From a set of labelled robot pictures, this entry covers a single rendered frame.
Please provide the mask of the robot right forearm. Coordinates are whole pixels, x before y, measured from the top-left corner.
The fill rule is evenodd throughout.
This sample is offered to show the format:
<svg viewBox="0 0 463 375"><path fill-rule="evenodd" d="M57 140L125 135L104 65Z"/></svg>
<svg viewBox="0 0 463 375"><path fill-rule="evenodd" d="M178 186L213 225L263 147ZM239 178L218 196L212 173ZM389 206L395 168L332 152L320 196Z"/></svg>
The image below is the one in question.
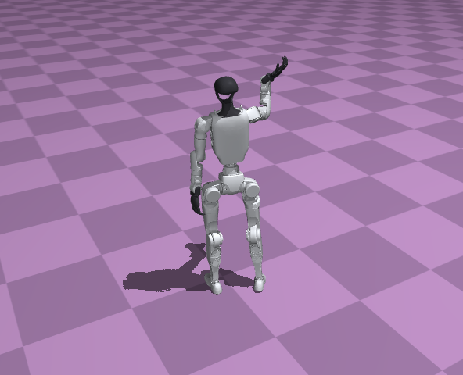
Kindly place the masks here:
<svg viewBox="0 0 463 375"><path fill-rule="evenodd" d="M266 75L265 75L266 76ZM271 111L271 81L268 81L266 84L261 82L261 79L265 76L260 78L261 88L260 88L260 105L267 106L266 115L267 117L270 116Z"/></svg>

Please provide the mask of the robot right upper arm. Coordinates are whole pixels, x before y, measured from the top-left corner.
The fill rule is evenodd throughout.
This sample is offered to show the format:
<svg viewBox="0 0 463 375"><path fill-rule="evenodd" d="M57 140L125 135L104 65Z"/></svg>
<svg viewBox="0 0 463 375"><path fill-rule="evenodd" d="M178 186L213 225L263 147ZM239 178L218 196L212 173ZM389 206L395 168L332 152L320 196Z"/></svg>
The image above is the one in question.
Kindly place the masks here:
<svg viewBox="0 0 463 375"><path fill-rule="evenodd" d="M266 115L266 109L267 106L253 106L248 108L246 112L249 117L249 123L255 123L258 120L266 120L268 118Z"/></svg>

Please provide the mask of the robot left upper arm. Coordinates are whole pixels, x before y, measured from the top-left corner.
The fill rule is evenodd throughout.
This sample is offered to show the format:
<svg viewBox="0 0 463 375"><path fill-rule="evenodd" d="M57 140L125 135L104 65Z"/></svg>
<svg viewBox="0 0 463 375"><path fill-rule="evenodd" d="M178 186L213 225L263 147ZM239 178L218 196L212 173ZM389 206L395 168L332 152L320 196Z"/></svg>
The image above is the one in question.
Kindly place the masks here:
<svg viewBox="0 0 463 375"><path fill-rule="evenodd" d="M195 121L195 134L194 134L194 146L197 162L200 163L206 159L206 138L207 132L211 128L212 117L202 116Z"/></svg>

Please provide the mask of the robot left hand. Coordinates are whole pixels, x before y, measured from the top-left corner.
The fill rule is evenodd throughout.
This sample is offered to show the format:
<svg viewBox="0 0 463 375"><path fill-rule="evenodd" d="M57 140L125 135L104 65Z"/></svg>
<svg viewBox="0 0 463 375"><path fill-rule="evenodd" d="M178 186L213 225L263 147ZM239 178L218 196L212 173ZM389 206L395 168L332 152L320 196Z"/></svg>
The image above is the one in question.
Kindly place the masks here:
<svg viewBox="0 0 463 375"><path fill-rule="evenodd" d="M195 213L199 215L205 215L205 213L200 212L200 208L199 208L199 195L201 195L200 187L196 187L195 193L190 191L190 195L191 195L192 209L195 211Z"/></svg>

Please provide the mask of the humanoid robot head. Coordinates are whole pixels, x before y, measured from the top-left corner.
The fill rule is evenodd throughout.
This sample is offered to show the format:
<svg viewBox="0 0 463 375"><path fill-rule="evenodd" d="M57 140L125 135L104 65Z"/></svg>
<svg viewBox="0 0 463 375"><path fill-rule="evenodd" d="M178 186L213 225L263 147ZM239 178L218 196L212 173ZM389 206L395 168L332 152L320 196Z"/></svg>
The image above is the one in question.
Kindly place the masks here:
<svg viewBox="0 0 463 375"><path fill-rule="evenodd" d="M238 85L232 77L220 77L214 83L214 89L218 100L222 103L222 110L218 113L221 118L239 116L239 110L233 106L234 93L238 91ZM227 99L221 99L219 94L230 95Z"/></svg>

